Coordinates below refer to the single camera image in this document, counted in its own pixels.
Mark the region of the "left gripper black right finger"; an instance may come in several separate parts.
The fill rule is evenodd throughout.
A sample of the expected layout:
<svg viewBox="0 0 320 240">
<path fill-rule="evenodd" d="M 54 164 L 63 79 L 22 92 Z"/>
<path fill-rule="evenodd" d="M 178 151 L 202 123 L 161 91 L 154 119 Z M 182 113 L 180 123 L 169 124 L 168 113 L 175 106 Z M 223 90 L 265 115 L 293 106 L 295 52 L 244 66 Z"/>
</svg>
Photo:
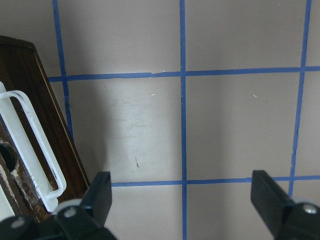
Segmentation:
<svg viewBox="0 0 320 240">
<path fill-rule="evenodd" d="M 250 199 L 271 234 L 278 234 L 295 202 L 264 170 L 253 170 Z"/>
</svg>

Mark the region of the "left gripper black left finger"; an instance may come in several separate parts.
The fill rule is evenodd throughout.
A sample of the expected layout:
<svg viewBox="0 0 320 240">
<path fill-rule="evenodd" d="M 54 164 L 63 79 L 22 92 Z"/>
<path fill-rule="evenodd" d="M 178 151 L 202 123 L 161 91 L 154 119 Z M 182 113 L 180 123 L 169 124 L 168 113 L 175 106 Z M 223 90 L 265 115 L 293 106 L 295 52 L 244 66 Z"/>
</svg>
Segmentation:
<svg viewBox="0 0 320 240">
<path fill-rule="evenodd" d="M 85 192 L 80 207 L 100 226 L 104 226 L 112 206 L 112 183 L 109 171 L 97 173 Z"/>
</svg>

